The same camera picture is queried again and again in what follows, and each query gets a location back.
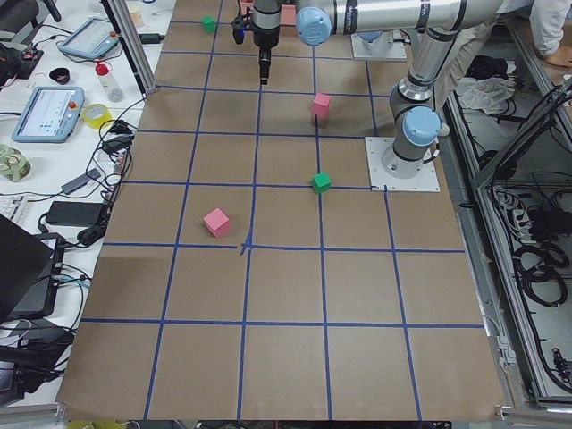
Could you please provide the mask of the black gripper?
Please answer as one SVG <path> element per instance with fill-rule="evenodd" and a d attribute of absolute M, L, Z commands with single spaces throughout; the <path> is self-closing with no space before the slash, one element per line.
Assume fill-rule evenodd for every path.
<path fill-rule="evenodd" d="M 259 79 L 261 85 L 267 85 L 272 61 L 272 49 L 278 45 L 281 13 L 248 12 L 238 14 L 231 23 L 232 35 L 237 45 L 244 43 L 247 32 L 253 33 L 258 47 Z"/>

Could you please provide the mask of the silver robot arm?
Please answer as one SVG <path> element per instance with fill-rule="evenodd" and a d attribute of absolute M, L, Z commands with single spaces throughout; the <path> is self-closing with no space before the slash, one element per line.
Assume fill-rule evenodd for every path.
<path fill-rule="evenodd" d="M 432 106 L 434 83 L 459 32 L 495 17 L 501 2 L 294 1 L 292 6 L 304 44 L 319 46 L 333 35 L 348 36 L 356 60 L 403 62 L 407 53 L 397 36 L 409 36 L 413 63 L 390 94 L 396 136 L 367 141 L 378 151 L 369 166 L 379 166 L 382 183 L 396 189 L 431 176 L 442 126 Z"/>

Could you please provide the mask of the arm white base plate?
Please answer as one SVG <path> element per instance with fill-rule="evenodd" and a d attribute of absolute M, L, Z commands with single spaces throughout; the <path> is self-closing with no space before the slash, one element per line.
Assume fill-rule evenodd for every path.
<path fill-rule="evenodd" d="M 417 161 L 404 161 L 393 151 L 394 138 L 366 137 L 366 157 L 373 191 L 439 192 L 440 185 L 429 148 Z"/>
<path fill-rule="evenodd" d="M 399 30 L 357 33 L 351 36 L 355 60 L 405 62 L 405 41 Z"/>

